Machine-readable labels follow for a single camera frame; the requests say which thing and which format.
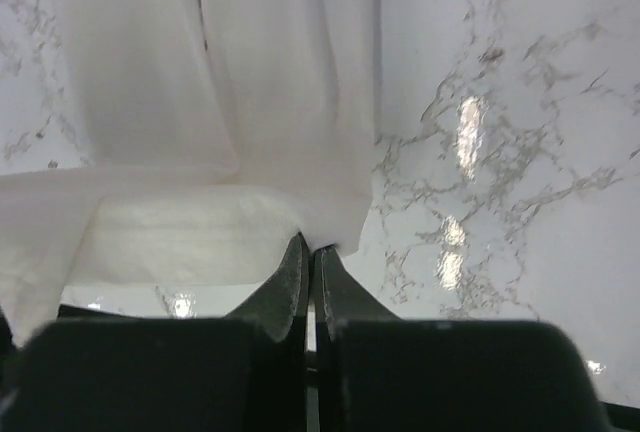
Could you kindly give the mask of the white t-shirt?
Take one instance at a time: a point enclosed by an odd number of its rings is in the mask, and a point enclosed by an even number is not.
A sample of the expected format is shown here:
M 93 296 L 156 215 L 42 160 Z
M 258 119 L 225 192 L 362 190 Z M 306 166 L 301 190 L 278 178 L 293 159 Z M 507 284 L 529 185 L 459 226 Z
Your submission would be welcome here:
M 69 286 L 266 280 L 292 237 L 358 248 L 379 0 L 55 0 L 93 162 L 1 179 L 23 346 Z

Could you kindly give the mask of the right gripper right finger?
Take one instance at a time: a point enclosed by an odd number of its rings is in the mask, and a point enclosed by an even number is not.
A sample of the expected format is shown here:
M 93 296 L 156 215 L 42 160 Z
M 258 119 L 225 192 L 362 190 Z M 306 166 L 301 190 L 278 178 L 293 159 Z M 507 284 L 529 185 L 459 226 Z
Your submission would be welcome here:
M 518 320 L 408 320 L 313 257 L 324 431 L 607 431 L 573 342 Z

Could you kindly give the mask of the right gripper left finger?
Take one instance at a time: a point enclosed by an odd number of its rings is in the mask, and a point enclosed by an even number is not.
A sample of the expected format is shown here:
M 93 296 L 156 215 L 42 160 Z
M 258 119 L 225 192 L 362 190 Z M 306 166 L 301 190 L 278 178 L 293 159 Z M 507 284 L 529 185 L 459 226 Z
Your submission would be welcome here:
M 306 243 L 217 318 L 85 312 L 4 363 L 5 431 L 302 431 Z

